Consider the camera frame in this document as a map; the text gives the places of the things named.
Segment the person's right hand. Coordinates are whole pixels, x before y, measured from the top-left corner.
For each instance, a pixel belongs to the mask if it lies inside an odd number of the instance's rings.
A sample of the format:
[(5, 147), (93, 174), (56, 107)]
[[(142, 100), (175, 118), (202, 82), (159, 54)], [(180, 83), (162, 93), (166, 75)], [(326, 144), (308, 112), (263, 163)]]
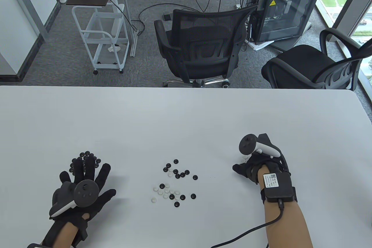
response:
[(246, 163), (234, 164), (232, 169), (239, 175), (250, 179), (255, 184), (259, 183), (258, 172), (266, 166), (270, 173), (288, 172), (287, 162), (284, 157), (271, 157), (266, 154), (260, 154), (254, 151)]

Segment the person's left hand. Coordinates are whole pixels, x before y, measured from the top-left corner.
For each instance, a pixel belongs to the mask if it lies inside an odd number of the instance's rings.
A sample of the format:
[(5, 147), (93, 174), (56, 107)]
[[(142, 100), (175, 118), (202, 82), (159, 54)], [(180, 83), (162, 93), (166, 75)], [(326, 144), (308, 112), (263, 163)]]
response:
[(52, 207), (49, 218), (54, 221), (52, 228), (45, 237), (45, 243), (56, 243), (57, 235), (67, 223), (73, 224), (77, 234), (72, 246), (87, 238), (88, 222), (116, 195), (115, 189), (101, 193), (111, 170), (108, 163), (101, 166), (98, 175), (95, 175), (96, 160), (88, 156), (86, 159), (76, 158), (72, 162), (74, 181), (71, 181), (68, 172), (60, 173), (60, 188), (52, 196)]

